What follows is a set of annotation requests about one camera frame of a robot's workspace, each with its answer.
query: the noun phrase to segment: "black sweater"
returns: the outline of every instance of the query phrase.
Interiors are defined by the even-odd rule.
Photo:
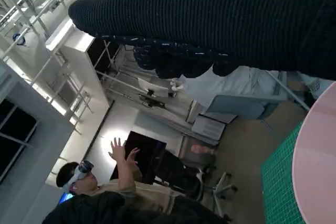
[[[214,62],[336,79],[335,2],[78,0],[69,15],[95,37],[164,39],[228,54]]]

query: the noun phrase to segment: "white vr headset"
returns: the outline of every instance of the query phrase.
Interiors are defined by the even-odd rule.
[[[87,161],[87,160],[82,161],[75,168],[75,172],[73,176],[70,178],[70,180],[63,186],[64,191],[68,193],[70,191],[71,185],[77,180],[85,178],[88,175],[88,173],[92,170],[93,167],[94,165],[90,161]]]

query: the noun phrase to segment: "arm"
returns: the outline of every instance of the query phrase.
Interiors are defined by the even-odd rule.
[[[130,169],[133,173],[133,178],[137,182],[142,181],[142,173],[141,173],[140,169],[138,168],[137,161],[135,161],[135,158],[136,158],[139,151],[140,151],[139,148],[134,148],[126,159],[126,162],[128,163],[128,166],[130,167]]]
[[[133,173],[125,159],[117,161],[118,166],[118,189],[125,190],[135,186]]]
[[[114,143],[111,141],[112,153],[110,156],[117,161],[119,179],[118,189],[125,190],[129,188],[135,188],[134,177],[131,168],[125,160],[125,148],[120,144],[120,138],[117,143],[117,139],[114,138]]]

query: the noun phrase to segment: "chair wheel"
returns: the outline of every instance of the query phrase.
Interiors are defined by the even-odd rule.
[[[235,192],[235,193],[238,192],[238,188],[237,188],[236,186],[232,186],[231,189],[232,189],[232,191]]]
[[[229,221],[229,222],[232,221],[232,219],[229,217],[229,215],[224,215],[223,219],[226,220],[226,221]]]

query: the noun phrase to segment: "screen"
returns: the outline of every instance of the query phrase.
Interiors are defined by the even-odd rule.
[[[73,197],[72,194],[67,194],[67,193],[64,193],[61,197],[61,199],[59,200],[59,204],[63,203],[64,201],[68,200],[68,199],[71,199]]]
[[[159,140],[150,138],[148,136],[141,135],[139,133],[131,131],[126,144],[125,152],[126,157],[134,148],[139,148],[140,152],[137,154],[135,161],[138,162],[138,167],[142,173],[142,183],[152,184],[155,180],[155,174],[153,170],[153,160],[166,148],[166,143]],[[111,179],[118,178],[118,168],[115,168]]]

